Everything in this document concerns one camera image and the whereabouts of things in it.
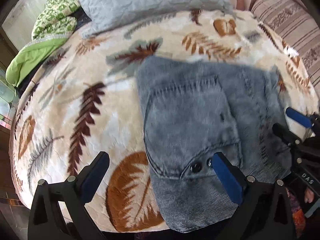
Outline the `person right hand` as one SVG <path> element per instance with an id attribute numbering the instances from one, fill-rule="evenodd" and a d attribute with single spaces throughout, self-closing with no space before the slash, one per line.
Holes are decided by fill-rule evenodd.
<path id="1" fill-rule="evenodd" d="M 304 202 L 305 203 L 312 203 L 314 200 L 315 194 L 310 188 L 306 188 L 305 195 L 304 195 Z"/>

